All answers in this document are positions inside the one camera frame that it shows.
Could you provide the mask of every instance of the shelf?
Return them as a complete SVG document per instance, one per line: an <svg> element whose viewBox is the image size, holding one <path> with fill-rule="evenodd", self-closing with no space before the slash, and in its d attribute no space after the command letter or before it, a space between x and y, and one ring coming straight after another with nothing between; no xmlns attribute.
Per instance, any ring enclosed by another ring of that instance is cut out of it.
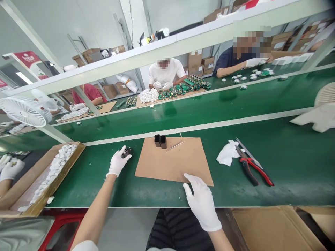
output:
<svg viewBox="0 0 335 251"><path fill-rule="evenodd" d="M4 93L7 96L20 94L29 98L32 98L32 89L39 89L46 94L56 93L149 65L163 58L176 57L230 41L235 36L243 36L247 31L261 31L264 26L276 27L331 8L328 0L276 0L261 3L254 8L228 14L222 19L146 46Z"/></svg>

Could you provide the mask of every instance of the gloved hand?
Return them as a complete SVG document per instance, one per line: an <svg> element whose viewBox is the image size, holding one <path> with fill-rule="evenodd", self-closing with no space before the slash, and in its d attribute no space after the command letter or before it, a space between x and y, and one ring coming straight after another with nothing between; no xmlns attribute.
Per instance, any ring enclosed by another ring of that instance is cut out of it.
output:
<svg viewBox="0 0 335 251"><path fill-rule="evenodd" d="M76 104L76 105L74 106L74 108L75 108L76 110L79 110L79 109L84 108L84 107L86 107L86 105L85 105L84 103L79 103L79 104Z"/></svg>
<svg viewBox="0 0 335 251"><path fill-rule="evenodd" d="M19 159L12 159L5 165L5 168L2 170L0 174L0 182L3 180L13 180L15 176L23 169L24 162Z"/></svg>
<svg viewBox="0 0 335 251"><path fill-rule="evenodd" d="M173 87L172 82L166 82L165 85L163 86L163 90L169 90Z"/></svg>
<svg viewBox="0 0 335 251"><path fill-rule="evenodd" d="M162 85L161 85L161 83L158 82L158 81L156 81L156 82L154 83L154 88L155 88L156 90L160 90L160 89L162 89Z"/></svg>
<svg viewBox="0 0 335 251"><path fill-rule="evenodd" d="M127 161L132 157L131 154L126 156L124 159L121 157L125 149L126 149L126 146L123 146L121 150L114 153L111 159L111 165L109 166L109 171L106 174L106 177L109 174L115 174L117 177L120 175L122 168L125 166Z"/></svg>
<svg viewBox="0 0 335 251"><path fill-rule="evenodd" d="M191 182L194 191L194 195L192 195L189 185L183 184L187 202L202 229L206 232L220 230L222 225L215 212L213 196L209 187L199 177L190 174L184 174L184 176Z"/></svg>
<svg viewBox="0 0 335 251"><path fill-rule="evenodd" d="M263 62L265 63L265 61L267 60L267 58L254 58L254 59L248 59L246 61L246 68L251 68L251 67L255 67L257 66L259 63Z"/></svg>

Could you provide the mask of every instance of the wire cutter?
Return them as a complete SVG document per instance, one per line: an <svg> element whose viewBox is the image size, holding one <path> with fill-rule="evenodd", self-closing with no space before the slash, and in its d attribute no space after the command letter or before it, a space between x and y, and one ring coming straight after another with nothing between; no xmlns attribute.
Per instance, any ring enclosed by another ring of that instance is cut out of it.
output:
<svg viewBox="0 0 335 251"><path fill-rule="evenodd" d="M253 168L255 168L263 176L263 178L265 179L266 183L268 183L268 185L274 186L274 184L270 180L269 176L265 173L264 170L262 170L255 163L255 161L252 158L248 158L247 155L244 152L242 152L241 149L238 146L236 146L236 150L237 150L238 154L241 156L240 162L242 162L244 173L247 175L247 177L249 178L249 180L251 181L251 183L254 186L258 186L259 183L256 180L256 178L254 177L254 175L252 174L249 164L252 165Z"/></svg>

